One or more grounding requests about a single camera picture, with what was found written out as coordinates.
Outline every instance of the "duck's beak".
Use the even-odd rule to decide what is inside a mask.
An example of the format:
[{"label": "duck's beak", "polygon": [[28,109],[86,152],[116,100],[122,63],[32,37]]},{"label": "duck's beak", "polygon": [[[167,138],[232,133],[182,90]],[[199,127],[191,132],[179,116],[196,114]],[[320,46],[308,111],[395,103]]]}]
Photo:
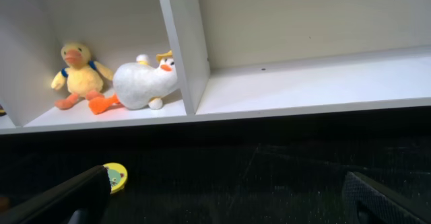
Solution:
[{"label": "duck's beak", "polygon": [[160,65],[160,68],[167,72],[172,71],[172,67],[170,67],[169,65]]},{"label": "duck's beak", "polygon": [[65,55],[65,61],[70,64],[80,63],[82,61],[82,55],[77,50],[68,50]]}]

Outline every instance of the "white vertical panel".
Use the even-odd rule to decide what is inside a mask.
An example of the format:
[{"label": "white vertical panel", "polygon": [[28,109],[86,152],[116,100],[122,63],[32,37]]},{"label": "white vertical panel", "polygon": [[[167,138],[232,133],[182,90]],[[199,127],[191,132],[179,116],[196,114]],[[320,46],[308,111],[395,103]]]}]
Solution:
[{"label": "white vertical panel", "polygon": [[214,68],[431,44],[431,0],[200,0]]},{"label": "white vertical panel", "polygon": [[209,79],[199,0],[160,0],[187,114],[194,114]]},{"label": "white vertical panel", "polygon": [[0,97],[23,126],[52,108],[51,81],[61,69],[59,44],[45,14],[28,0],[0,0]]},{"label": "white vertical panel", "polygon": [[78,41],[115,71],[170,50],[159,0],[42,0],[61,43]]}]

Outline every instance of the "yellow duck plush toy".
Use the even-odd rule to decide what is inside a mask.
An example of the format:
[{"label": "yellow duck plush toy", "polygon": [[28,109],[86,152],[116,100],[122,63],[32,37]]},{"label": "yellow duck plush toy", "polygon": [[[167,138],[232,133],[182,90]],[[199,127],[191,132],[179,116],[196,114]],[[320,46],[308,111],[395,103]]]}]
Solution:
[{"label": "yellow duck plush toy", "polygon": [[92,56],[88,47],[79,43],[66,44],[61,49],[61,56],[69,67],[57,73],[51,88],[61,89],[67,80],[67,89],[71,95],[64,100],[57,100],[55,102],[57,108],[61,110],[70,109],[79,98],[91,100],[96,97],[103,97],[100,93],[103,80],[99,73],[110,81],[112,81],[114,73],[99,62],[91,61]]}]

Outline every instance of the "yellow disc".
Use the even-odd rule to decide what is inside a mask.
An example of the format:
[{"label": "yellow disc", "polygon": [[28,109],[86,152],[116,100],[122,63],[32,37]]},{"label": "yellow disc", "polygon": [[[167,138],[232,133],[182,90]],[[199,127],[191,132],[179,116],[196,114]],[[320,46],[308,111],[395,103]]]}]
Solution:
[{"label": "yellow disc", "polygon": [[122,190],[127,181],[126,168],[119,163],[106,163],[103,166],[108,169],[110,194]]}]

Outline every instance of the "white duck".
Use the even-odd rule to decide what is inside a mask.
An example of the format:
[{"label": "white duck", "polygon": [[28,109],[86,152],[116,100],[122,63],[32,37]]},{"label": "white duck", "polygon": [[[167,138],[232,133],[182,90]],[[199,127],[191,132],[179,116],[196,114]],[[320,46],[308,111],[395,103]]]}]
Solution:
[{"label": "white duck", "polygon": [[121,103],[130,110],[137,110],[148,105],[153,110],[163,106],[162,98],[175,91],[178,86],[175,62],[172,51],[158,54],[159,67],[148,65],[148,57],[139,55],[138,63],[121,65],[112,80],[115,93],[110,98],[90,100],[89,107],[95,114],[100,114],[113,104]]}]

